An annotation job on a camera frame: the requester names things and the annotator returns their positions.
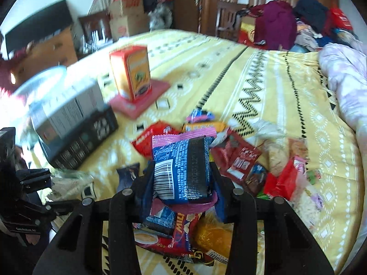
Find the blue pink cookie pack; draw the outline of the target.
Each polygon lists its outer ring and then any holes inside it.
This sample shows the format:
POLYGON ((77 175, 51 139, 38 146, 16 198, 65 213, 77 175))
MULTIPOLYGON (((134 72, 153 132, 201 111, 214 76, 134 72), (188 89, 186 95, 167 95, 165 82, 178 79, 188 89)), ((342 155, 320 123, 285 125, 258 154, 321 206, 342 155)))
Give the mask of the blue pink cookie pack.
POLYGON ((210 171, 214 127, 152 137, 153 196, 174 212, 199 214, 217 201, 210 171))

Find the yellow orange snack bag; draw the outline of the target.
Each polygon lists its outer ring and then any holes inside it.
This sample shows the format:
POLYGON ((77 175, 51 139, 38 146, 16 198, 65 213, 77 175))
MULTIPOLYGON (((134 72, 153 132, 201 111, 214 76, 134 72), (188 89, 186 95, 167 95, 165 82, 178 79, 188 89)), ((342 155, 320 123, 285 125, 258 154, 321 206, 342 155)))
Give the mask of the yellow orange snack bag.
POLYGON ((195 229, 193 244, 206 255, 227 264, 230 256, 234 223, 220 221, 215 208, 205 211, 195 229))

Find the large red snack bag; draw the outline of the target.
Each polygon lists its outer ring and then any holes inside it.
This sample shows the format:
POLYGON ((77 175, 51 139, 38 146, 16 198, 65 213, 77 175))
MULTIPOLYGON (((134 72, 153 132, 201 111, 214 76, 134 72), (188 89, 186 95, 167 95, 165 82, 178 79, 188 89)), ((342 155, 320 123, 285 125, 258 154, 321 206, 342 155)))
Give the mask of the large red snack bag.
POLYGON ((151 124, 135 140, 131 142, 134 149, 143 157, 152 158, 152 137, 155 135, 180 134, 181 131, 167 122, 158 121, 151 124))

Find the bear rice cracker bag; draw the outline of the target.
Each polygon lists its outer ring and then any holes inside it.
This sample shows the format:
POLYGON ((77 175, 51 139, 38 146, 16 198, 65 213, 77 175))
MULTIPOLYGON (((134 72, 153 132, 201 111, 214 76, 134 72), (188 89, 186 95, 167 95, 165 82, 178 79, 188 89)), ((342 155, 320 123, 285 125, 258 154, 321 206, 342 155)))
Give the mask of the bear rice cracker bag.
POLYGON ((323 199, 314 185, 303 176, 296 180, 290 203, 306 227, 314 231, 323 211, 323 199))

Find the black electronics box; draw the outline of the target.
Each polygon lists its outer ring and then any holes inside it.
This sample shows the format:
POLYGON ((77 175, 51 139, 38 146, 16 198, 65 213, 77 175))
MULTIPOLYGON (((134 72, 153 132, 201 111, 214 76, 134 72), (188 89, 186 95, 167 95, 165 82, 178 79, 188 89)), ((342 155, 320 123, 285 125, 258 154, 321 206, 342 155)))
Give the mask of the black electronics box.
POLYGON ((39 140, 47 162, 57 169, 76 170, 118 129, 118 121, 110 105, 94 111, 62 139, 46 144, 39 140))

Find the white printed box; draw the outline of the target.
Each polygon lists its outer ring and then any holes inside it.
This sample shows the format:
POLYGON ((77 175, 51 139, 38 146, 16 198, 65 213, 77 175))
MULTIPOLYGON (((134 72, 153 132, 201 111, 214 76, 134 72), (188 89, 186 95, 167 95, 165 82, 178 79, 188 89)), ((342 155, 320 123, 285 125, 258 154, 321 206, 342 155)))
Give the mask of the white printed box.
POLYGON ((67 88, 55 88, 30 106, 33 129, 42 142, 63 139, 105 102, 98 82, 83 79, 67 88))

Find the yellow patterned bedspread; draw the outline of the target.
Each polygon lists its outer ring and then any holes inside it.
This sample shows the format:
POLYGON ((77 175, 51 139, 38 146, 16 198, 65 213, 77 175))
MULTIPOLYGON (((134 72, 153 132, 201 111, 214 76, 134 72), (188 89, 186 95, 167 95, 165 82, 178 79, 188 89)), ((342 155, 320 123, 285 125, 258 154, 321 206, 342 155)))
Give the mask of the yellow patterned bedspread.
POLYGON ((179 129, 199 107, 254 145, 260 142, 251 125, 268 121, 289 137, 307 140, 307 167, 321 171, 317 190, 325 205, 314 237, 340 272, 361 225, 364 172, 355 133, 336 112, 318 55, 266 52, 193 32, 160 30, 123 38, 78 61, 68 68, 68 80, 95 78, 105 100, 111 99, 116 88, 108 77, 109 53, 126 45, 145 45, 150 75, 170 89, 134 121, 117 115, 118 130, 82 164, 81 170, 95 178, 96 197, 114 195, 119 167, 146 166, 132 141, 157 121, 179 129))

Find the clear plastic basin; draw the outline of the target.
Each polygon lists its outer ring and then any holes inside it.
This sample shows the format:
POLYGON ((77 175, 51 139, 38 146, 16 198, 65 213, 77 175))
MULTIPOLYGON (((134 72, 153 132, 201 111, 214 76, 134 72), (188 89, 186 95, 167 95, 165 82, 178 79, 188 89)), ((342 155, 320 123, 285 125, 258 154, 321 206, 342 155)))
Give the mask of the clear plastic basin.
POLYGON ((56 85, 59 85, 67 75, 65 66, 55 66, 48 68, 23 83, 12 95, 20 98, 24 102, 41 100, 56 85))

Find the orange red tea box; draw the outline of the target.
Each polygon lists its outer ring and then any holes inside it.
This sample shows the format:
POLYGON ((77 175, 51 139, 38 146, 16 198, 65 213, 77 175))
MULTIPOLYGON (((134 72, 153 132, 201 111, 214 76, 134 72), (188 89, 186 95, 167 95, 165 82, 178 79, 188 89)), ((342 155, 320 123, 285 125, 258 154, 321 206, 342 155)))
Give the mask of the orange red tea box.
POLYGON ((150 67, 145 45, 128 45, 109 54, 111 73, 118 93, 136 102, 151 90, 150 67))

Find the wooden chair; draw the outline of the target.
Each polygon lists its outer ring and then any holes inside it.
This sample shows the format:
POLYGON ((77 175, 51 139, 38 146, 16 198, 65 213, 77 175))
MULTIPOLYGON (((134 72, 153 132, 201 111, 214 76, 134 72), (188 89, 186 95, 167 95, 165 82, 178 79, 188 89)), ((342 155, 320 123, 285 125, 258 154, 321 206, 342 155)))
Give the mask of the wooden chair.
POLYGON ((215 36, 221 39, 238 41, 241 19, 238 12, 247 9, 247 4, 237 4, 225 1, 217 3, 217 18, 215 24, 215 36))

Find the wooden drawer dresser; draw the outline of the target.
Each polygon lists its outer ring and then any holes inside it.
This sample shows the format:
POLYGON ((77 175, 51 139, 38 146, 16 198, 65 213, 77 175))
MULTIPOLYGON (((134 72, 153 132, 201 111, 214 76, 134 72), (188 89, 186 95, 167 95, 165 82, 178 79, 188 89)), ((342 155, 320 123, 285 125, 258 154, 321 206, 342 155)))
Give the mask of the wooden drawer dresser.
POLYGON ((54 67, 68 67, 78 61, 72 38, 72 27, 63 29, 59 34, 37 43, 30 53, 11 71, 16 86, 36 74, 54 67))

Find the purple jacket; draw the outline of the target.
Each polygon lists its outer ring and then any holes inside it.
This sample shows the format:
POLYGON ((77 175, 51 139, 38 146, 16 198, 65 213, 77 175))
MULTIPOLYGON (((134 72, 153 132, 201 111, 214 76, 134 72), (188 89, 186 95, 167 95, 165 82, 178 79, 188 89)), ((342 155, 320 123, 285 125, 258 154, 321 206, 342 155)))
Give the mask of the purple jacket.
POLYGON ((297 23, 288 2, 273 0, 254 6, 251 13, 256 16, 254 43, 263 43, 268 50, 290 50, 294 46, 297 23))

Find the white pink quilt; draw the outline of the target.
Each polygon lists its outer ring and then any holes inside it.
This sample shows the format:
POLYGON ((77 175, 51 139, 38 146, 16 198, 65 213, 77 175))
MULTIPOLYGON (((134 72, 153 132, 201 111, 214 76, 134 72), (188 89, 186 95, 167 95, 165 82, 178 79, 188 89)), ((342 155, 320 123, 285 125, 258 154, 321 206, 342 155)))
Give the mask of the white pink quilt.
POLYGON ((356 133, 359 149, 366 151, 366 53, 341 44, 327 44, 318 62, 335 92, 342 119, 356 133))

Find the stacked cardboard boxes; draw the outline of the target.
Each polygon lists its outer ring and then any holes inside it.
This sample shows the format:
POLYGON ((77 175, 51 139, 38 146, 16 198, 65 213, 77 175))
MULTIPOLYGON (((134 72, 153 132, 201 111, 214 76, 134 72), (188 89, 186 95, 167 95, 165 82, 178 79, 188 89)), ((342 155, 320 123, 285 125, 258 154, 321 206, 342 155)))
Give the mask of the stacked cardboard boxes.
POLYGON ((144 12, 143 0, 115 0, 109 5, 108 11, 114 41, 150 30, 149 16, 144 12))

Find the black television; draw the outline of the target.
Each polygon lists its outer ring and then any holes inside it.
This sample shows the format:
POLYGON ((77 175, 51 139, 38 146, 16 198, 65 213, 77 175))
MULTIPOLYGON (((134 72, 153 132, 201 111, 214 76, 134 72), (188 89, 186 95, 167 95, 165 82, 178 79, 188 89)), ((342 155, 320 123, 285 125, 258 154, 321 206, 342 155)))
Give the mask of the black television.
POLYGON ((32 14, 5 34, 6 52, 16 52, 29 42, 38 42, 70 27, 73 19, 66 0, 60 0, 32 14))

